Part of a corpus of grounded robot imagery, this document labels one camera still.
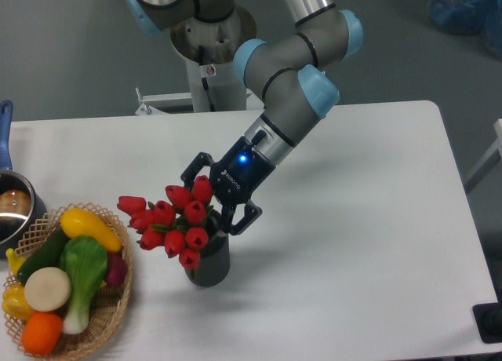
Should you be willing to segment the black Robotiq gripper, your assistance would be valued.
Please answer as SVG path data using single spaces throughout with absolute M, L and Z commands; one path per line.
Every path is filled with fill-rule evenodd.
M 275 169 L 275 165 L 256 150 L 266 138 L 265 135 L 256 135 L 248 140 L 242 136 L 219 161 L 201 151 L 180 175 L 184 187 L 193 188 L 198 173 L 209 166 L 214 195 L 223 207 L 217 221 L 219 237 L 241 235 L 262 214 L 262 209 L 250 198 Z M 242 218 L 233 224 L 235 208 L 240 204 L 244 204 Z

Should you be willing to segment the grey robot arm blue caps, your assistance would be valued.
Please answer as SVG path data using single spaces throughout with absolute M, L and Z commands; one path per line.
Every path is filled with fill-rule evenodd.
M 223 86 L 223 95 L 243 100 L 251 92 L 263 103 L 263 113 L 220 161 L 200 153 L 181 177 L 191 187 L 209 167 L 221 206 L 209 231 L 241 234 L 261 214 L 252 193 L 338 102 L 339 91 L 322 69 L 360 49 L 362 25 L 334 0 L 285 0 L 296 32 L 269 44 L 257 38 L 253 18 L 235 0 L 125 1 L 145 31 L 169 30 L 173 47 L 193 64 L 196 108 L 219 107 L 210 86 L 220 83 L 226 64 L 233 67 L 235 87 Z

